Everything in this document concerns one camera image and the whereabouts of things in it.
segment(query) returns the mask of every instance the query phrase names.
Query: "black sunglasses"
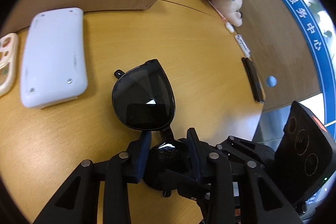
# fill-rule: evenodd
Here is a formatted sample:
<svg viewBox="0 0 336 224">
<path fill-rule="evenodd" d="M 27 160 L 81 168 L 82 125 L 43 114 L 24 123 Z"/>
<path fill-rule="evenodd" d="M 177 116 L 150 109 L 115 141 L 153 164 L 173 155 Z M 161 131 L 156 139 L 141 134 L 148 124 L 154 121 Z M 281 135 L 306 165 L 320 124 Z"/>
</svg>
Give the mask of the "black sunglasses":
<svg viewBox="0 0 336 224">
<path fill-rule="evenodd" d="M 126 73 L 117 70 L 112 104 L 120 121 L 133 129 L 160 131 L 164 142 L 153 147 L 148 156 L 143 180 L 156 190 L 173 190 L 159 179 L 166 170 L 187 173 L 184 162 L 186 143 L 174 139 L 170 124 L 175 114 L 173 90 L 157 59 L 149 60 Z"/>
</svg>

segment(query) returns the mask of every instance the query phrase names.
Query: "blue banner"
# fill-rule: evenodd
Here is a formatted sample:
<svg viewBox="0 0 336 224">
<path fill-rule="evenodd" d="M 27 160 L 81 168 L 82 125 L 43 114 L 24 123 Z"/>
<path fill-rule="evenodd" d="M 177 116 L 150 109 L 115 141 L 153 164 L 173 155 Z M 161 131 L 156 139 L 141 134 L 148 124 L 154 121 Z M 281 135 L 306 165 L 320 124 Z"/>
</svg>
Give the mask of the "blue banner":
<svg viewBox="0 0 336 224">
<path fill-rule="evenodd" d="M 322 36 L 321 30 L 312 16 L 308 6 L 303 0 L 282 0 L 307 41 L 311 55 L 315 62 L 316 72 L 319 77 L 320 89 L 323 93 L 325 123 L 336 120 L 336 88 L 335 74 L 332 67 L 330 55 Z M 336 140 L 336 124 L 328 127 L 328 131 Z M 319 192 L 315 193 L 308 201 L 313 203 Z"/>
</svg>

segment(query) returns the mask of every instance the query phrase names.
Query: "camera lens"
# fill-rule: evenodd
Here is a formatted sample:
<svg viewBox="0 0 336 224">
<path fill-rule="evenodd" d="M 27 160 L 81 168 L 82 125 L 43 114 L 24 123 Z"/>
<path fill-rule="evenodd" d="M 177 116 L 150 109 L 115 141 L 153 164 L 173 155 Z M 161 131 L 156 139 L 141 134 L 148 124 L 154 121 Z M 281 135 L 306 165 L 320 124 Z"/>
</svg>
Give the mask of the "camera lens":
<svg viewBox="0 0 336 224">
<path fill-rule="evenodd" d="M 308 144 L 309 144 L 308 134 L 304 129 L 302 129 L 299 131 L 295 139 L 295 149 L 300 156 L 306 152 Z"/>
<path fill-rule="evenodd" d="M 288 123 L 288 131 L 289 133 L 294 133 L 295 131 L 295 128 L 296 128 L 296 119 L 294 117 L 291 117 L 289 119 L 289 123 Z"/>
<path fill-rule="evenodd" d="M 315 153 L 311 153 L 304 163 L 304 171 L 307 176 L 312 176 L 315 174 L 317 167 L 319 165 L 319 158 Z"/>
</svg>

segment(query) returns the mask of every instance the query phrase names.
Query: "light blue circle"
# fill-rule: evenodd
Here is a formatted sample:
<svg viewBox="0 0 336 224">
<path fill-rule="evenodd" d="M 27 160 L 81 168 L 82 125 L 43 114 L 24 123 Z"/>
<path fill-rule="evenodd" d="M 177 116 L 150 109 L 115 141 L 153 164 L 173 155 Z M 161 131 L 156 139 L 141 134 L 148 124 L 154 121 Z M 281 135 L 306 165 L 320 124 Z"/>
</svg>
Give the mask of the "light blue circle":
<svg viewBox="0 0 336 224">
<path fill-rule="evenodd" d="M 274 76 L 269 76 L 266 79 L 266 84 L 272 88 L 277 84 L 277 79 Z"/>
</svg>

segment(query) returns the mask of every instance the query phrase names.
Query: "yellow wooden tabletop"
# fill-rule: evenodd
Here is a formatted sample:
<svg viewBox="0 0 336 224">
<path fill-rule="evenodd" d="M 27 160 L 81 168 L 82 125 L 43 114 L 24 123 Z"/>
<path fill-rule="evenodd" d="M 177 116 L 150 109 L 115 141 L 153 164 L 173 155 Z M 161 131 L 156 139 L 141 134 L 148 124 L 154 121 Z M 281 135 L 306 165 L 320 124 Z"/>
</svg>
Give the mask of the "yellow wooden tabletop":
<svg viewBox="0 0 336 224">
<path fill-rule="evenodd" d="M 219 17 L 204 12 L 208 7 L 197 2 L 192 0 L 189 8 L 158 0 L 145 11 L 86 13 L 89 84 L 84 94 L 46 109 L 27 109 L 20 102 L 16 79 L 11 91 L 0 97 L 0 172 L 29 221 L 82 160 L 108 160 L 139 137 L 140 132 L 125 127 L 112 108 L 117 69 L 159 60 L 175 96 L 171 127 L 176 138 L 185 137 L 189 127 L 212 145 L 228 135 L 252 138 L 262 105 L 253 100 L 243 53 Z M 19 32 L 19 68 L 26 33 Z M 153 143 L 158 141 L 153 133 Z M 202 219 L 194 201 L 176 192 L 163 198 L 143 182 L 129 185 L 129 202 L 133 224 L 197 224 Z"/>
</svg>

